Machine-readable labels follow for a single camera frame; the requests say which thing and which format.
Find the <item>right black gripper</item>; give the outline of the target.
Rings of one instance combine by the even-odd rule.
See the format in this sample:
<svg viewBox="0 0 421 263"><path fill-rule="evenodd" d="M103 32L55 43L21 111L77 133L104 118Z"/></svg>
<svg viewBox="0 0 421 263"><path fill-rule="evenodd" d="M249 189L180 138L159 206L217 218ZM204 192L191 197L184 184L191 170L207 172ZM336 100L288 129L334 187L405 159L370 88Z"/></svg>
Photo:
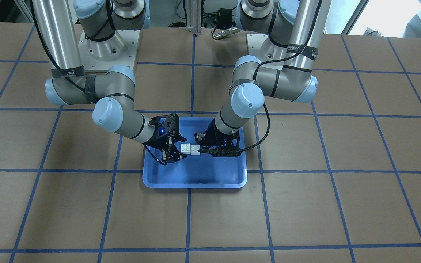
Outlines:
<svg viewBox="0 0 421 263"><path fill-rule="evenodd" d="M159 163L175 163L188 157L174 145L177 142L187 141L180 134L179 116L176 113L158 115L146 124L153 127L154 131L151 138L144 143L144 146L162 151L162 161L159 161Z"/></svg>

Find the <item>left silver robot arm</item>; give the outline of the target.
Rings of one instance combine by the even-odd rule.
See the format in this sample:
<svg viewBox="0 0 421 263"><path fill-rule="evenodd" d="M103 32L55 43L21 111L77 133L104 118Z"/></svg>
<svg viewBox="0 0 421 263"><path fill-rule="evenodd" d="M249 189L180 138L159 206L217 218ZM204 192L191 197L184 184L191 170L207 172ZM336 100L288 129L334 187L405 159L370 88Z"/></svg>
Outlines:
<svg viewBox="0 0 421 263"><path fill-rule="evenodd" d="M194 139L202 154L234 157L239 129L261 108L266 97L309 103L317 92L314 62L329 15L329 0L240 0L235 22L242 30L267 35L262 53L240 57L232 72L228 99L206 131Z"/></svg>

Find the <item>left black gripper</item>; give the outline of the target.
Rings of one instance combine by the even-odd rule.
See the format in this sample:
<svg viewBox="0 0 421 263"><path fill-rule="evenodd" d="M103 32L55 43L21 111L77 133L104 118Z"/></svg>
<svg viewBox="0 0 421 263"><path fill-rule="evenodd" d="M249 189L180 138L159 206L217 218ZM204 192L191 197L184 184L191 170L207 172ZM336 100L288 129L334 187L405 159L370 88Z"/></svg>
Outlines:
<svg viewBox="0 0 421 263"><path fill-rule="evenodd" d="M240 134L238 131L231 134L221 133L214 122L211 122L204 133L195 133L194 140L202 144L201 154L211 154L213 157L237 157L239 152Z"/></svg>

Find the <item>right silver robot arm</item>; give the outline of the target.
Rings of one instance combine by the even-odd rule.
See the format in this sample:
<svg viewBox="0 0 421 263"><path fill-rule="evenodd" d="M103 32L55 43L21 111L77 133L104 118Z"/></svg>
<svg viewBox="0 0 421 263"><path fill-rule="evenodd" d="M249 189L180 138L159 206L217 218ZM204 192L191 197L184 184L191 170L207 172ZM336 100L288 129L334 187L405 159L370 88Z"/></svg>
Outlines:
<svg viewBox="0 0 421 263"><path fill-rule="evenodd" d="M127 50L120 30L150 25L147 0L76 0L73 7L84 30L84 42L99 60L117 58ZM136 82L130 67L113 65L105 75L85 73L67 0L32 0L30 10L51 63L52 77L45 82L51 103L95 105L92 120L96 125L142 143L147 151L159 150L161 165L187 158L175 146L186 141L177 114L147 118L135 110Z"/></svg>

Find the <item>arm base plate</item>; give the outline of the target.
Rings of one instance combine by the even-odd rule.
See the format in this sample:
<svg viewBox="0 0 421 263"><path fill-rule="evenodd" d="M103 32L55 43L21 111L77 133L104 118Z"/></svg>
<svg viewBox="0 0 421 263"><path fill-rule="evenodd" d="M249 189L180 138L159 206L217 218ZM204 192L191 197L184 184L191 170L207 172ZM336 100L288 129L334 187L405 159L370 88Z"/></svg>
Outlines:
<svg viewBox="0 0 421 263"><path fill-rule="evenodd" d="M135 69L141 30L119 30L106 41L95 42L82 32L78 49L86 73L105 73L114 65Z"/></svg>
<svg viewBox="0 0 421 263"><path fill-rule="evenodd" d="M248 54L257 57L261 62L279 60L294 53L287 53L291 32L267 34L247 34Z"/></svg>

